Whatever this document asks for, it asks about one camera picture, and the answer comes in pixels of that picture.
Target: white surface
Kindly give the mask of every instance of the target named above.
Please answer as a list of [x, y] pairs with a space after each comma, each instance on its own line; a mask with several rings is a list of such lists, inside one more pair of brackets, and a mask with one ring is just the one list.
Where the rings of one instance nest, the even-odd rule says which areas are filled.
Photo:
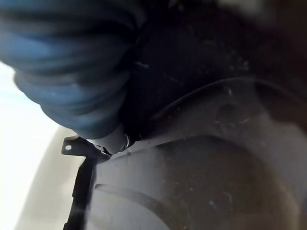
[[[31, 196], [29, 192], [33, 190], [33, 181], [37, 170], [46, 150], [49, 149], [56, 130], [59, 128], [59, 125], [41, 111], [39, 105], [30, 101], [16, 88], [13, 83], [13, 74], [11, 68], [0, 63], [0, 224], [2, 230], [15, 229], [22, 209], [25, 208], [26, 199]], [[61, 141], [58, 140], [56, 145], [61, 145]], [[57, 146], [53, 149], [57, 150], [54, 154], [64, 157], [60, 155], [60, 149], [58, 150]], [[75, 165], [75, 168], [71, 171], [70, 176], [75, 179], [80, 160], [71, 163]], [[56, 171], [57, 163], [53, 162], [53, 164], [55, 164], [53, 167]], [[42, 176], [48, 181], [50, 175], [43, 174]], [[68, 186], [65, 190], [69, 198], [71, 198], [71, 186], [73, 185]], [[27, 227], [22, 229], [34, 229], [30, 225]]]

